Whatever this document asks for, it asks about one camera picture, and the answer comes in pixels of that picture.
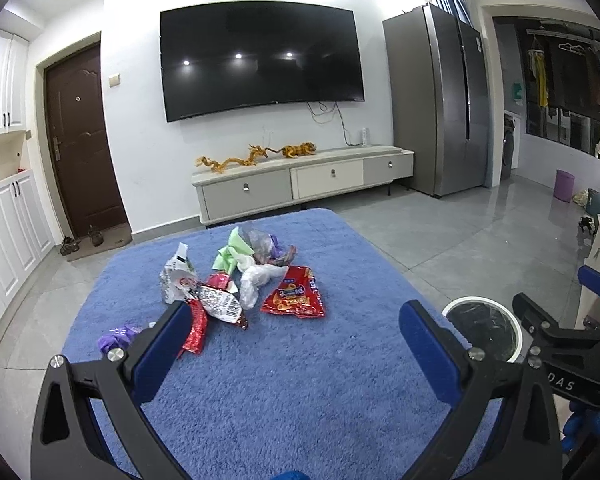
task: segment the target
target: curtain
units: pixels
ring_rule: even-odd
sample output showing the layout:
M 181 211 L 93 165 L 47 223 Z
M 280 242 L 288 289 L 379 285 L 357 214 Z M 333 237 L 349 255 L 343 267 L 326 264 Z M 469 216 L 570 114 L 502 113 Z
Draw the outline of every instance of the curtain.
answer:
M 471 17 L 469 17 L 469 9 L 466 5 L 466 0 L 435 0 L 435 3 L 440 9 L 446 10 L 446 12 L 459 18 L 470 27 L 474 26 L 473 23 L 471 23 Z

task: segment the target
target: fluffy blue rug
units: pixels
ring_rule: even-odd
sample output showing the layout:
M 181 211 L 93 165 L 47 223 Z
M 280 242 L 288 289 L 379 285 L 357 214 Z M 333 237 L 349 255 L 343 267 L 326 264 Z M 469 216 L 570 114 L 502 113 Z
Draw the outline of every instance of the fluffy blue rug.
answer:
M 261 313 L 276 284 L 265 286 L 247 313 L 246 332 L 210 319 L 202 355 L 176 361 L 155 399 L 142 406 L 148 420 L 194 479 L 266 480 L 289 470 L 312 480 L 400 478 L 448 406 L 402 338 L 398 311 L 418 299 L 440 325 L 451 325 L 333 212 L 313 209 L 254 225 L 298 247 L 295 263 L 314 270 L 326 318 Z M 64 354 L 71 362 L 99 358 L 96 340 L 108 329 L 157 320 L 165 309 L 158 273 L 178 241 L 189 245 L 204 278 L 231 229 L 116 254 L 78 313 Z M 96 414 L 116 461 L 133 472 L 99 405 Z M 492 403 L 458 473 L 475 464 L 495 414 Z

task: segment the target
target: red wrapper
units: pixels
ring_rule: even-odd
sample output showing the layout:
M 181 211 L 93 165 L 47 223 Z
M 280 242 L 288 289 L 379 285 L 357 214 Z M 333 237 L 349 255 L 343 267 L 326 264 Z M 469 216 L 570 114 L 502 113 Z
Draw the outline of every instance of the red wrapper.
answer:
M 324 317 L 324 305 L 309 267 L 290 266 L 285 277 L 264 301 L 261 312 L 297 317 Z
M 191 326 L 191 332 L 184 341 L 182 350 L 180 351 L 180 354 L 178 354 L 178 357 L 180 357 L 185 350 L 187 352 L 200 355 L 202 353 L 202 347 L 205 344 L 206 311 L 202 307 L 202 303 L 200 303 L 198 300 L 187 300 L 187 304 L 191 307 L 193 324 Z
M 206 284 L 214 288 L 219 288 L 220 290 L 225 290 L 230 281 L 231 276 L 226 272 L 216 272 L 206 279 Z

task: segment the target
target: metal bolt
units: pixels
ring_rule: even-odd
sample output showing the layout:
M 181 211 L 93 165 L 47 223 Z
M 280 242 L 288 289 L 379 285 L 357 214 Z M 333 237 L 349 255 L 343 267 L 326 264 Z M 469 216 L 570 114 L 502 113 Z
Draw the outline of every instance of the metal bolt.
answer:
M 122 348 L 114 348 L 107 353 L 107 359 L 113 363 L 120 361 L 125 356 L 125 351 Z
M 59 368 L 64 364 L 64 357 L 61 355 L 54 355 L 49 362 L 52 368 Z
M 529 359 L 526 360 L 526 362 L 528 362 L 529 366 L 531 366 L 532 368 L 539 368 L 542 366 L 542 359 L 536 356 L 531 356 Z
M 472 359 L 473 361 L 482 361 L 486 355 L 482 348 L 477 348 L 475 346 L 469 348 L 467 353 L 469 354 L 469 359 Z

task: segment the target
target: golden dragon figurine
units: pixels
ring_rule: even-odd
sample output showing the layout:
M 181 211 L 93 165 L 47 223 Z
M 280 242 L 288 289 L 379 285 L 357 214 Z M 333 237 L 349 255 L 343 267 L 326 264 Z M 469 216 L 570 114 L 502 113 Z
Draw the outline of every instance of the golden dragon figurine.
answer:
M 236 164 L 240 164 L 241 166 L 256 166 L 257 157 L 265 156 L 268 158 L 269 155 L 267 155 L 266 148 L 253 145 L 250 145 L 249 147 L 249 158 L 247 159 L 231 157 L 225 160 L 222 164 L 220 164 L 220 162 L 218 162 L 217 160 L 210 160 L 209 158 L 206 158 L 206 156 L 201 156 L 199 159 L 196 160 L 196 167 L 204 164 L 206 167 L 211 168 L 211 171 L 213 171 L 214 173 L 224 173 L 225 168 L 231 162 L 235 162 Z
M 296 158 L 302 155 L 315 155 L 315 144 L 312 142 L 303 142 L 297 146 L 288 144 L 279 150 L 272 150 L 271 148 L 267 148 L 267 150 L 273 153 L 282 152 L 282 155 L 286 156 L 286 158 Z

